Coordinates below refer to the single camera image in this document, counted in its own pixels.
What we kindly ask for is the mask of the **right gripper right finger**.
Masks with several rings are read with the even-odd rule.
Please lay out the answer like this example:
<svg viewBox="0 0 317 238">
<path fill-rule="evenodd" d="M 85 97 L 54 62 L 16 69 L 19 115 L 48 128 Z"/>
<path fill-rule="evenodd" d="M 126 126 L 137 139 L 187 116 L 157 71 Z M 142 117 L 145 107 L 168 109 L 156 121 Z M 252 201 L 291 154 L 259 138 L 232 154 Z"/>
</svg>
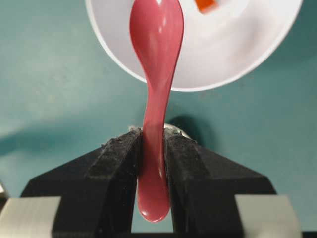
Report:
<svg viewBox="0 0 317 238">
<path fill-rule="evenodd" d="M 165 171 L 175 233 L 243 236 L 236 194 L 276 194 L 268 177 L 164 130 Z"/>
</svg>

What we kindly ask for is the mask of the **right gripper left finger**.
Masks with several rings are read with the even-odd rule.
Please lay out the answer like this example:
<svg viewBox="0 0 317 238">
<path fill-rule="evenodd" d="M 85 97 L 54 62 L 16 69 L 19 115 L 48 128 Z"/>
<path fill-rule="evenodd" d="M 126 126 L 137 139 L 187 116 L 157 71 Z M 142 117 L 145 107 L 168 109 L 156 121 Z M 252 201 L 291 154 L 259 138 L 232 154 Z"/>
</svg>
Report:
<svg viewBox="0 0 317 238">
<path fill-rule="evenodd" d="M 142 132 L 133 129 L 100 148 L 32 178 L 22 197 L 61 198 L 53 236 L 129 233 Z"/>
</svg>

